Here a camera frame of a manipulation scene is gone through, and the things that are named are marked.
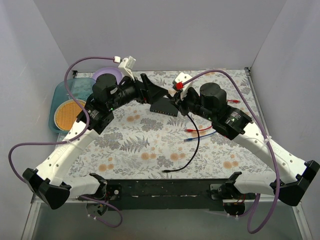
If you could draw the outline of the black network switch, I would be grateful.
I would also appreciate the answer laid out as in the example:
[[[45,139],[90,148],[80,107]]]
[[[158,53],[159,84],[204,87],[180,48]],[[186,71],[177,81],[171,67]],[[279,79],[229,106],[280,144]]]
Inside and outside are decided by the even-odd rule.
[[[178,116],[178,109],[173,106],[169,98],[162,97],[157,102],[150,105],[149,111],[152,113],[167,115],[171,117]]]

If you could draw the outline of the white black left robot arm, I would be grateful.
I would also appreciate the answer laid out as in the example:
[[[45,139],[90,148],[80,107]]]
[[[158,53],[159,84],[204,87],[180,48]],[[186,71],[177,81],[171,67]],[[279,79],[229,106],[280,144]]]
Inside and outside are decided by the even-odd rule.
[[[102,200],[107,194],[107,180],[96,173],[84,177],[65,177],[74,161],[114,119],[113,111],[137,101],[153,104],[168,95],[168,90],[152,83],[142,73],[141,81],[125,76],[120,83],[112,74],[99,76],[92,86],[84,110],[71,130],[47,159],[35,169],[27,168],[22,177],[29,188],[51,209],[60,208],[68,198],[89,195]]]

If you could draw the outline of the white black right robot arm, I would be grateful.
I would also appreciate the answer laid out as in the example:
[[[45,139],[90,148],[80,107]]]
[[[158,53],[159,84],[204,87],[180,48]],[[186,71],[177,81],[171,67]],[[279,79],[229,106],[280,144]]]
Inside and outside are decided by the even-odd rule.
[[[258,176],[235,172],[216,194],[232,199],[265,194],[289,206],[298,205],[320,169],[316,161],[304,161],[273,141],[249,115],[228,105],[227,93],[218,84],[205,83],[196,92],[191,83],[179,82],[173,89],[171,102],[182,115],[192,113],[210,121],[217,133],[250,151],[273,171]]]

